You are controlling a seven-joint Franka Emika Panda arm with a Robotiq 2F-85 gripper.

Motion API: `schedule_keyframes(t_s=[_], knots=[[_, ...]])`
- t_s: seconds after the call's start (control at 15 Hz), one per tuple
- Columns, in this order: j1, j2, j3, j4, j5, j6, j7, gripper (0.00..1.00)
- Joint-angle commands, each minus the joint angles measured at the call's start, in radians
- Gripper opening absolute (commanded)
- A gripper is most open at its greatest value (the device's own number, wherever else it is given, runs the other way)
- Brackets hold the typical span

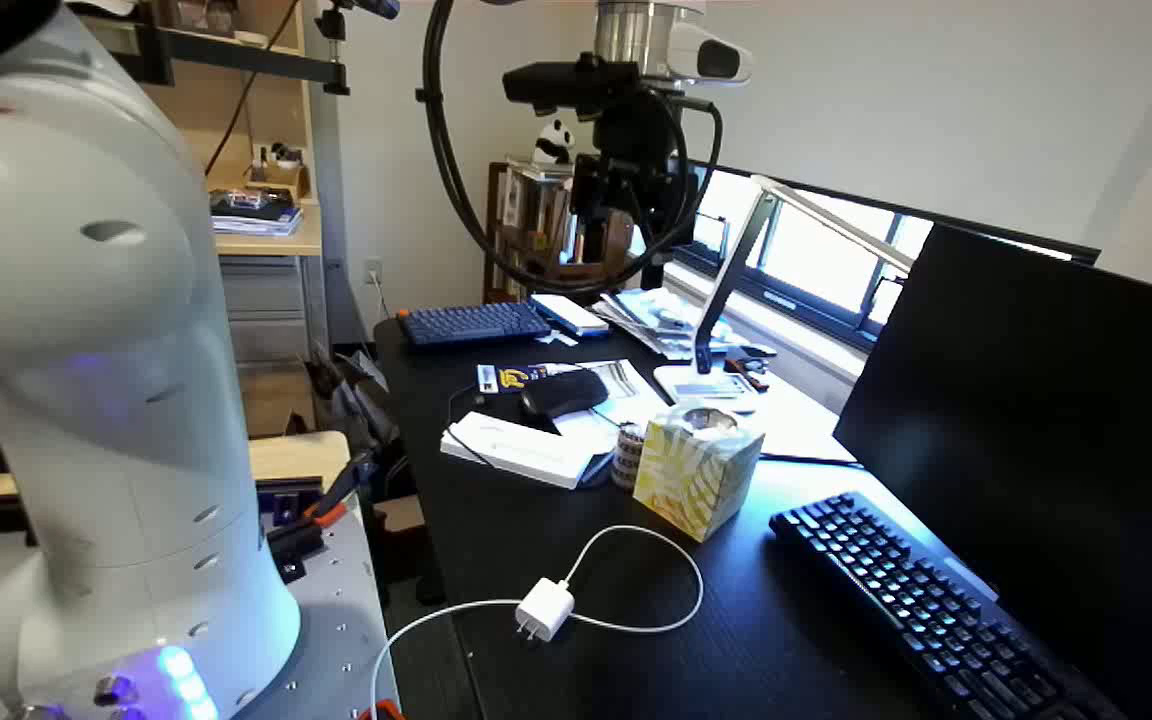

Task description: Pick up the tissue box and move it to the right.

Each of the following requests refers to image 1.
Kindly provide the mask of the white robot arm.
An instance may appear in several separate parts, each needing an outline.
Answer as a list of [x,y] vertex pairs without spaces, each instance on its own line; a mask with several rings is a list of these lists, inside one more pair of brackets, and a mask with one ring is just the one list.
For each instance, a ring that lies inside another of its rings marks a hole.
[[236,720],[302,612],[261,530],[207,201],[77,19],[0,0],[0,715]]

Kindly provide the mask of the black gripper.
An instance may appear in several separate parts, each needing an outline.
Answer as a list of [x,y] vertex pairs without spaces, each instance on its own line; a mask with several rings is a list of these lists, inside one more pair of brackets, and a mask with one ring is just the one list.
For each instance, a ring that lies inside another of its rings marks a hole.
[[661,90],[637,90],[599,107],[595,152],[576,159],[570,181],[585,233],[579,292],[622,284],[688,233],[700,184],[679,107],[684,99]]

